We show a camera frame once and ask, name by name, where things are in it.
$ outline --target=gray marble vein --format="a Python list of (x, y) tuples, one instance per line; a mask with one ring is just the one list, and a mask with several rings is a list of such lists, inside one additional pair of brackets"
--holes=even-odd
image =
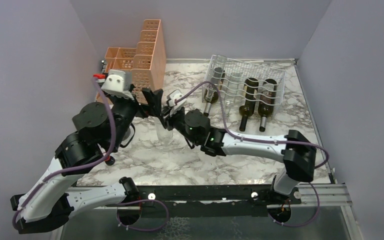
[[(188, 92), (204, 80), (208, 63), (169, 63), (164, 77), (165, 95), (176, 89)], [(284, 98), (276, 115), (268, 120), (266, 131), (259, 132), (260, 118), (254, 114), (245, 133), (254, 135), (285, 135), (289, 129), (298, 130), (312, 143), (318, 143), (313, 122), (297, 77), (290, 63), (265, 63), (265, 66), (286, 71)], [(186, 111), (204, 109), (202, 90), (190, 95), (185, 104)], [(211, 125), (222, 127), (220, 105), (214, 105), (210, 112)], [(232, 109), (227, 126), (238, 131), (241, 116)], [(173, 131), (170, 144), (157, 138), (154, 118), (135, 118), (136, 135), (130, 145), (113, 153), (116, 162), (112, 166), (101, 163), (78, 182), (78, 186), (106, 186), (121, 177), (131, 177), (137, 185), (217, 185), (217, 184), (270, 184), (283, 164), (271, 159), (254, 156), (233, 155), (211, 157), (199, 150), (190, 149), (185, 139)], [(316, 164), (322, 162), (320, 152)], [(315, 183), (329, 183), (325, 167), (314, 173)]]

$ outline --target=red object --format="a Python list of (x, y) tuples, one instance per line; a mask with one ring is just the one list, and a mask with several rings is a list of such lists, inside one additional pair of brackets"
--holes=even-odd
[(94, 78), (98, 78), (98, 79), (105, 79), (105, 74), (99, 74), (99, 73), (96, 73), (93, 75)]

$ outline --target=black wheel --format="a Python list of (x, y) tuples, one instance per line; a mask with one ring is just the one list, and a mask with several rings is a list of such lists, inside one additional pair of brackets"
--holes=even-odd
[(116, 160), (114, 159), (113, 156), (109, 156), (109, 159), (105, 161), (105, 163), (106, 163), (108, 166), (112, 166), (112, 165), (114, 165), (115, 162), (116, 162)]

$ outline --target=dark glass bottle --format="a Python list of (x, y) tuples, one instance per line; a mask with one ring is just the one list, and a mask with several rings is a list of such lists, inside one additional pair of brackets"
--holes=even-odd
[(267, 118), (272, 115), (274, 106), (275, 104), (275, 97), (276, 97), (276, 90), (278, 88), (278, 83), (274, 79), (267, 79), (265, 82), (262, 84), (264, 87), (268, 89), (273, 89), (273, 90), (267, 90), (263, 88), (263, 92), (261, 94), (260, 100), (262, 102), (259, 102), (258, 104), (258, 114), (261, 117), (261, 121), (259, 124), (259, 131), (264, 132), (266, 130), (266, 123), (267, 123)]
[(254, 92), (258, 89), (259, 82), (256, 78), (250, 77), (245, 80), (245, 83), (248, 85), (246, 87), (245, 94), (245, 104), (239, 107), (239, 113), (242, 115), (242, 120), (240, 120), (239, 131), (245, 131), (247, 127), (248, 118), (254, 114), (256, 107), (256, 99), (254, 97)]
[[(214, 68), (214, 74), (212, 75), (210, 82), (217, 85), (219, 84), (219, 82), (222, 81), (224, 76), (225, 76), (225, 71), (221, 67), (216, 67)], [(212, 92), (211, 96), (207, 96), (208, 91)], [(212, 85), (208, 86), (208, 88), (205, 89), (204, 100), (206, 101), (206, 104), (205, 104), (205, 109), (203, 114), (204, 116), (208, 117), (210, 115), (212, 104), (216, 103), (217, 100), (219, 100), (219, 95), (217, 94), (216, 89)]]

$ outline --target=black cable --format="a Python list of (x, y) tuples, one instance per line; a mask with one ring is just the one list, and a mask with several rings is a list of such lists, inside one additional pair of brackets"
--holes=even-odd
[(187, 143), (187, 145), (189, 146), (190, 149), (194, 149), (195, 148), (195, 145), (191, 144), (186, 137), (184, 137), (184, 139), (186, 140), (186, 143)]
[(130, 126), (133, 128), (133, 136), (131, 136), (131, 138), (128, 140), (128, 142), (126, 143), (126, 145), (120, 144), (120, 148), (125, 148), (125, 147), (127, 147), (127, 146), (130, 144), (130, 142), (133, 140), (133, 137), (135, 136), (135, 133), (136, 133), (135, 125), (133, 125), (133, 123), (131, 123)]

